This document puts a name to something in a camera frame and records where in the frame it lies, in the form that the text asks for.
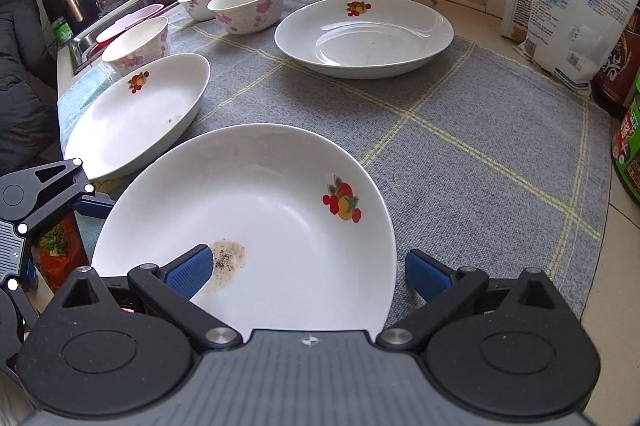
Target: blue gripper pad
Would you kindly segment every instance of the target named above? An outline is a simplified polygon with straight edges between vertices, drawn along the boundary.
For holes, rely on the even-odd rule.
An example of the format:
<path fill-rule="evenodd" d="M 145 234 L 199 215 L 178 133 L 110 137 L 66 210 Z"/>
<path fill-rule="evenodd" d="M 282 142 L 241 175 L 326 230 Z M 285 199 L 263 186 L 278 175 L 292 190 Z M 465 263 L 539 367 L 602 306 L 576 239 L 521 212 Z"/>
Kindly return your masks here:
<path fill-rule="evenodd" d="M 427 302 L 453 285 L 454 274 L 453 269 L 432 259 L 420 249 L 412 249 L 404 259 L 407 285 Z"/>
<path fill-rule="evenodd" d="M 187 300 L 193 298 L 213 274 L 213 252 L 200 244 L 161 267 L 158 278 Z"/>

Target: brown stain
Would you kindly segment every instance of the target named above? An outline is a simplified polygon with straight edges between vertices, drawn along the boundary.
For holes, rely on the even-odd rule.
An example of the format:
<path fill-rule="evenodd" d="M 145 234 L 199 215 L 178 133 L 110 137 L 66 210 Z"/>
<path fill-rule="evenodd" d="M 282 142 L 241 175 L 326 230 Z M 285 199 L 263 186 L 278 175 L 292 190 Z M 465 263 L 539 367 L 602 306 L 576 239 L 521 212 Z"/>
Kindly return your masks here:
<path fill-rule="evenodd" d="M 244 267 L 244 246 L 238 242 L 219 240 L 209 247 L 213 251 L 213 274 L 206 287 L 218 291 L 225 288 L 235 273 Z"/>

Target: gray tablecloth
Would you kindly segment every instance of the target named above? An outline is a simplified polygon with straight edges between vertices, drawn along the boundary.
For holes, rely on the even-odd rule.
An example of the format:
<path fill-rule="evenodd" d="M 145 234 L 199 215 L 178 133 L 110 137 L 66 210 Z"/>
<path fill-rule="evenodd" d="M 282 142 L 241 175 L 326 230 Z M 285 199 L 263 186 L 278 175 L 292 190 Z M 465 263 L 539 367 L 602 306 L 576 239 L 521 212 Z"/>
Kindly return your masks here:
<path fill-rule="evenodd" d="M 305 3 L 287 0 L 283 16 Z M 181 8 L 169 16 L 172 52 L 200 53 L 212 69 L 180 142 L 240 123 L 284 123 L 338 143 L 370 173 L 398 241 L 390 322 L 421 304 L 404 284 L 404 254 L 414 247 L 495 277 L 543 267 L 582 313 L 610 185 L 610 118 L 589 100 L 462 38 L 402 77 L 335 80 L 286 58 L 274 28 L 228 36 Z M 63 146 L 115 79 L 100 65 L 60 99 Z M 98 189 L 118 196 L 131 178 Z M 92 254 L 102 222 L 79 217 L 79 225 Z"/>

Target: plate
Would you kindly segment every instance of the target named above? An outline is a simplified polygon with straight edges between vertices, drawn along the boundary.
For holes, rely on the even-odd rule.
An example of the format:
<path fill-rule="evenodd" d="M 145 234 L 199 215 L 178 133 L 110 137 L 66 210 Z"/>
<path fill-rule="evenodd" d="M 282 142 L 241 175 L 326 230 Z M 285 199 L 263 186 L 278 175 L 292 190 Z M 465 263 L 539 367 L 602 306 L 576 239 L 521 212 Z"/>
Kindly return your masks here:
<path fill-rule="evenodd" d="M 197 244 L 212 247 L 216 268 L 192 301 L 245 340 L 257 328 L 375 338 L 385 324 L 396 282 L 391 219 L 366 171 L 320 135 L 256 123 L 182 143 L 122 194 L 93 265 L 121 276 Z"/>
<path fill-rule="evenodd" d="M 137 10 L 129 15 L 123 16 L 117 22 L 109 26 L 107 29 L 102 31 L 95 39 L 98 44 L 107 43 L 118 35 L 121 35 L 123 32 L 127 31 L 127 29 L 131 29 L 133 26 L 139 24 L 140 22 L 151 18 L 156 13 L 162 11 L 164 6 L 162 4 L 151 4 L 145 8 Z"/>
<path fill-rule="evenodd" d="M 167 151 L 200 108 L 209 62 L 199 54 L 175 54 L 121 78 L 80 117 L 65 159 L 82 159 L 90 180 L 144 168 Z"/>
<path fill-rule="evenodd" d="M 444 16 L 412 0 L 322 0 L 285 18 L 275 41 L 312 71 L 372 79 L 425 65 L 453 35 Z"/>

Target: barcode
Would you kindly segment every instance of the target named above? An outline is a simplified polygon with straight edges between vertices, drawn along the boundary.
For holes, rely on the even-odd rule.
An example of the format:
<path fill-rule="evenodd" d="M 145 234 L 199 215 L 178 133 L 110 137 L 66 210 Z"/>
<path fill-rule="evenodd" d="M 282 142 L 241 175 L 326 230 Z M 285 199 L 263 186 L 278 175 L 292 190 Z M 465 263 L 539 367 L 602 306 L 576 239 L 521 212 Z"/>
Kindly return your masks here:
<path fill-rule="evenodd" d="M 538 44 L 534 44 L 529 39 L 527 39 L 524 43 L 524 52 L 530 58 L 533 58 L 533 55 L 535 55 L 537 48 L 538 48 Z"/>
<path fill-rule="evenodd" d="M 581 71 L 582 66 L 580 65 L 580 57 L 577 54 L 569 53 L 569 56 L 566 60 L 574 67 L 574 69 Z"/>

